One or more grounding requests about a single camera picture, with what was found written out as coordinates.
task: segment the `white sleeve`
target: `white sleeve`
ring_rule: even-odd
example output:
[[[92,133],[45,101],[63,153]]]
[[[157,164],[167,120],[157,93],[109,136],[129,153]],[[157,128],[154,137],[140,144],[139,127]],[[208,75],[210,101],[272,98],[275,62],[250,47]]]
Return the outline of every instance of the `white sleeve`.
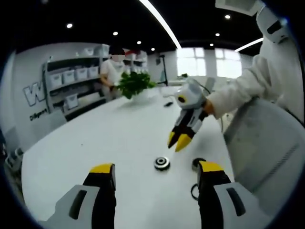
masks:
[[[107,61],[104,61],[102,64],[101,64],[101,69],[100,69],[100,74],[108,74],[109,70],[108,70],[108,62]]]
[[[215,117],[218,119],[234,111],[255,96],[267,97],[271,94],[269,68],[267,59],[257,55],[253,58],[252,67],[245,69],[240,77],[207,96],[213,104]]]

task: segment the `black ceiling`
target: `black ceiling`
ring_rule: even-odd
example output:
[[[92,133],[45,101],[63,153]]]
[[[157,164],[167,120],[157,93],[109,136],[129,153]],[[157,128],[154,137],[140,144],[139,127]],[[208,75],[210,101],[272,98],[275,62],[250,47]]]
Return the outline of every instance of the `black ceiling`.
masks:
[[[262,35],[255,16],[215,8],[214,0],[150,0],[182,47],[239,48]],[[40,0],[11,2],[16,21],[6,20],[6,37],[18,51],[56,42],[119,43],[151,52],[174,50],[171,38],[139,0]],[[230,20],[224,16],[231,15]],[[67,23],[73,23],[71,29]],[[260,44],[242,53],[255,55]]]

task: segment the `small black object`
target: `small black object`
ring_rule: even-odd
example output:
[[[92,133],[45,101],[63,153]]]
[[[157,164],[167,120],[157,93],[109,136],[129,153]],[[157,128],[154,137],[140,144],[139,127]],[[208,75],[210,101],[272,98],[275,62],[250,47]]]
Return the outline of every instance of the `small black object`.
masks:
[[[193,197],[194,200],[197,200],[197,201],[198,201],[198,197],[194,196],[194,194],[193,194],[193,191],[194,191],[195,187],[198,187],[198,184],[194,184],[194,185],[192,186],[192,188],[191,188],[191,195],[192,195],[192,197]]]
[[[203,158],[195,158],[192,162],[192,170],[194,170],[195,172],[197,172],[197,169],[198,169],[198,165],[199,165],[199,161],[206,161],[204,160]]]
[[[169,107],[173,104],[173,102],[168,102],[167,104],[164,105],[164,107]]]
[[[170,167],[170,160],[164,156],[157,157],[154,161],[154,167],[159,171],[165,171]]]
[[[183,99],[182,97],[178,97],[179,102],[181,103],[185,103],[185,99]]]

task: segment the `wall lettering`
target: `wall lettering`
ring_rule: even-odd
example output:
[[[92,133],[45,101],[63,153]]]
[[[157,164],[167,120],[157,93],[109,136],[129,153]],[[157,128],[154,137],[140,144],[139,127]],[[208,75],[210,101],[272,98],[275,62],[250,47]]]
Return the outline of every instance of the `wall lettering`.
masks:
[[[47,109],[44,109],[42,111],[39,111],[38,113],[34,113],[30,116],[30,120],[33,121],[36,118],[40,118],[40,116],[44,113],[47,113]]]
[[[36,105],[37,101],[42,102],[45,100],[42,81],[33,83],[23,89],[24,96],[28,101],[29,106]]]

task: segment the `long ceiling light strip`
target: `long ceiling light strip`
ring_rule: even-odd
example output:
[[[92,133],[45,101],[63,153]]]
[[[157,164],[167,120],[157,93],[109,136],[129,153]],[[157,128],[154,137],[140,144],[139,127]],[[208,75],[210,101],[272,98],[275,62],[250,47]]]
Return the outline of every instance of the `long ceiling light strip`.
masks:
[[[242,47],[236,49],[235,52],[239,52],[239,51],[241,51],[241,50],[243,50],[243,49],[245,49],[245,48],[248,48],[248,47],[250,47],[250,46],[252,46],[252,45],[254,45],[254,44],[257,44],[257,43],[259,43],[259,42],[262,42],[262,41],[263,41],[263,38],[257,39],[257,40],[254,41],[254,42],[250,42],[249,44],[246,44],[246,45],[244,45],[244,46],[242,46]]]
[[[163,19],[161,14],[157,11],[157,9],[148,1],[148,0],[139,0],[148,10],[149,12],[158,20],[158,22],[163,26],[165,31],[168,33],[168,35],[171,37],[172,41],[176,45],[177,49],[181,48],[180,43],[178,42],[176,36],[174,35],[171,28],[168,26],[166,21]]]

